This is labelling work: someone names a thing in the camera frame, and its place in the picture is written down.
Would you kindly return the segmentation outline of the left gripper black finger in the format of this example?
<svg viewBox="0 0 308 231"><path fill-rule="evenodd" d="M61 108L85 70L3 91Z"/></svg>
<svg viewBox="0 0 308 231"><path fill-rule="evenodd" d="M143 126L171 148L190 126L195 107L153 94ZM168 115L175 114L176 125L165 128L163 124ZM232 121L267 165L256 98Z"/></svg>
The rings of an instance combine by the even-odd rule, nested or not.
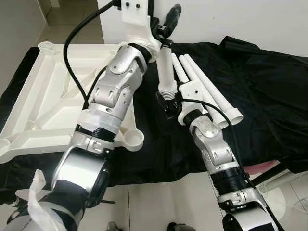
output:
<svg viewBox="0 0 308 231"><path fill-rule="evenodd" d="M182 7L180 4L174 4L165 18L165 27L167 30L174 30L178 25L179 17L182 12Z"/></svg>

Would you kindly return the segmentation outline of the white plastic table top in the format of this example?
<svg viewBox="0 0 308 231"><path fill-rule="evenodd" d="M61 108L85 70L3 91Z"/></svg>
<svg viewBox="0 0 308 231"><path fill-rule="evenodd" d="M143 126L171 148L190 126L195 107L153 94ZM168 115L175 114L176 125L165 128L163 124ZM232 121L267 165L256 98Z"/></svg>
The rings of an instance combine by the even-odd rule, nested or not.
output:
<svg viewBox="0 0 308 231"><path fill-rule="evenodd" d="M126 44L70 45L68 57L85 90ZM64 65L63 46L48 41L38 44L40 53L0 133L0 164L20 155L62 154L68 148L83 98ZM136 152L143 146L144 134L136 126L133 105L131 102L115 141L116 147Z"/></svg>

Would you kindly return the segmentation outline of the black nylon cloth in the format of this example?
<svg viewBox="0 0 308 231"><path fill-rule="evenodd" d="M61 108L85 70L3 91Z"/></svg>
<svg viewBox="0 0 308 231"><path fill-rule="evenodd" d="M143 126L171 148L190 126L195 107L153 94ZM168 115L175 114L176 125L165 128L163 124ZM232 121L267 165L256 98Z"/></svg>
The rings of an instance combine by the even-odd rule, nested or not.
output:
<svg viewBox="0 0 308 231"><path fill-rule="evenodd" d="M291 172L308 169L308 66L305 57L270 52L244 40L220 44L176 43L244 118L234 126L246 166L277 160ZM145 141L139 151L117 147L110 160L109 185L174 182L206 167L186 126L157 102L156 64L150 64L133 97L137 128Z"/></svg>

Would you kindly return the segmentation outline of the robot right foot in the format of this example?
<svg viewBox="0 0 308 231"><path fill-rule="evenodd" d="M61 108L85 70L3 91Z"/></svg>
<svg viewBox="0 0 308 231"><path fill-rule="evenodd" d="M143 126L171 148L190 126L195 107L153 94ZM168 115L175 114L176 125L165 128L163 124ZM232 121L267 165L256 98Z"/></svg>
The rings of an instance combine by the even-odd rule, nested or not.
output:
<svg viewBox="0 0 308 231"><path fill-rule="evenodd" d="M170 222L167 225L167 231L195 231L193 227L184 223Z"/></svg>

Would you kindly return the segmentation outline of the black metal frame bar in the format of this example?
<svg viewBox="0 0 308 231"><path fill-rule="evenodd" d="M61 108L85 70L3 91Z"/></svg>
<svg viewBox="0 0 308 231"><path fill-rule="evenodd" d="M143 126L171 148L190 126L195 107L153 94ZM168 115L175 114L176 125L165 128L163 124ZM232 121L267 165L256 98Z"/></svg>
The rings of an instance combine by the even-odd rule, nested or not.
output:
<svg viewBox="0 0 308 231"><path fill-rule="evenodd" d="M251 178L249 180L249 184L257 187L262 183L283 176L286 173L290 173L289 169L287 167L284 167L283 165L278 164L275 165L274 167L271 167L269 170L261 173L260 175L256 176L255 178Z"/></svg>
<svg viewBox="0 0 308 231"><path fill-rule="evenodd" d="M95 206L95 205L98 205L98 204L100 204L100 203L111 203L111 204L114 204L114 203L116 203L115 201L109 201L109 200L92 200L91 202L90 202L90 204L92 205L92 206Z"/></svg>

